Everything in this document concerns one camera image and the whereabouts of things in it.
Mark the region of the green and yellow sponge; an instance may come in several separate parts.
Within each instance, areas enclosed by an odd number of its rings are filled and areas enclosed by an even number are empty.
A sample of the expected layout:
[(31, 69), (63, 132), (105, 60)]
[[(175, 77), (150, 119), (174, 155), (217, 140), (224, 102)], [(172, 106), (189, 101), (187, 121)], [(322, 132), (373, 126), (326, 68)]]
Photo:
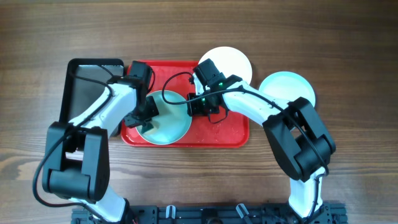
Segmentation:
[(142, 125), (141, 133), (144, 134), (152, 129), (154, 129), (154, 125), (151, 122), (146, 122)]

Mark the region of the light blue plate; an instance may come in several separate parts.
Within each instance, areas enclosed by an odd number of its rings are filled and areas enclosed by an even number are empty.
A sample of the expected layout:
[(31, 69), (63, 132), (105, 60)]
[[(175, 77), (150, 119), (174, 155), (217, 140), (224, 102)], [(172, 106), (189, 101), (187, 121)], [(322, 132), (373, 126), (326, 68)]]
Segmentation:
[(140, 137), (151, 144), (165, 146), (177, 142), (186, 135), (192, 123), (192, 117), (187, 113), (187, 105), (171, 105), (166, 103), (162, 97), (162, 91), (149, 94), (159, 111), (159, 115), (153, 117), (149, 124), (153, 128), (143, 132), (143, 126), (136, 128)]
[(294, 72), (281, 71), (269, 75), (262, 81), (259, 91), (289, 101), (303, 97), (316, 107), (317, 99), (313, 87), (304, 77)]

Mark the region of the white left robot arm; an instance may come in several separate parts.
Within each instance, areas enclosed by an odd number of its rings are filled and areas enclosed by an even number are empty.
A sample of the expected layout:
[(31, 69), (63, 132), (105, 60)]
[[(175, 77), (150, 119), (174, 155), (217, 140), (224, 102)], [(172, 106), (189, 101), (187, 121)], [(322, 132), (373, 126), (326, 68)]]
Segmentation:
[(109, 186), (108, 140), (122, 119), (144, 111), (151, 76), (113, 76), (100, 83), (104, 86), (102, 95), (82, 114), (67, 123), (50, 125), (45, 155), (32, 184), (38, 202), (52, 206), (38, 194), (41, 175), (45, 192), (66, 199), (68, 207), (83, 207), (95, 222), (134, 223), (136, 217), (128, 200)]

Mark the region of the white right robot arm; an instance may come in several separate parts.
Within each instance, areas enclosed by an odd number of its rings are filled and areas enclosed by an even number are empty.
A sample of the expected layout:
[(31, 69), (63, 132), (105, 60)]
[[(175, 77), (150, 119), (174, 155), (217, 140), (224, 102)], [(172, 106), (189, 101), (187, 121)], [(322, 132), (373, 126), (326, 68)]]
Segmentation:
[(192, 75), (188, 80), (201, 89), (190, 105), (222, 106), (263, 127), (278, 165), (290, 178), (289, 207), (300, 222), (312, 222), (323, 205), (322, 180), (336, 145), (311, 102), (302, 96), (269, 96), (236, 75)]

